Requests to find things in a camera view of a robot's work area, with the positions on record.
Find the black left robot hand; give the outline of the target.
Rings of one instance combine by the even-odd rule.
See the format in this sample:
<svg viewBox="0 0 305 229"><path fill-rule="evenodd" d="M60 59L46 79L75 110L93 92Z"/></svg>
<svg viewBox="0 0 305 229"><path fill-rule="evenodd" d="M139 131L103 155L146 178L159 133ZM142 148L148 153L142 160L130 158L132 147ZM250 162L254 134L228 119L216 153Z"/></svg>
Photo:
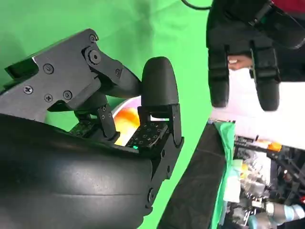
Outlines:
<svg viewBox="0 0 305 229"><path fill-rule="evenodd" d="M248 54L251 77L264 111L279 106L280 72L275 45L297 50L305 43L305 30L291 15L270 0L215 0L208 14L208 82L213 107L229 100L228 56Z"/></svg>

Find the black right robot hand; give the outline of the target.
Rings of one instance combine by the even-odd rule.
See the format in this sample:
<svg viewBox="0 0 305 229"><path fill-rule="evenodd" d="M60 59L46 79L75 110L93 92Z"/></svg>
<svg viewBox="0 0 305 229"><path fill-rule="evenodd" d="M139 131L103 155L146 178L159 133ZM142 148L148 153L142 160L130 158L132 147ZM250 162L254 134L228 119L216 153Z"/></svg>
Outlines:
<svg viewBox="0 0 305 229"><path fill-rule="evenodd" d="M135 229L184 137L170 60L139 79L83 30L6 68L0 94L3 229Z"/></svg>

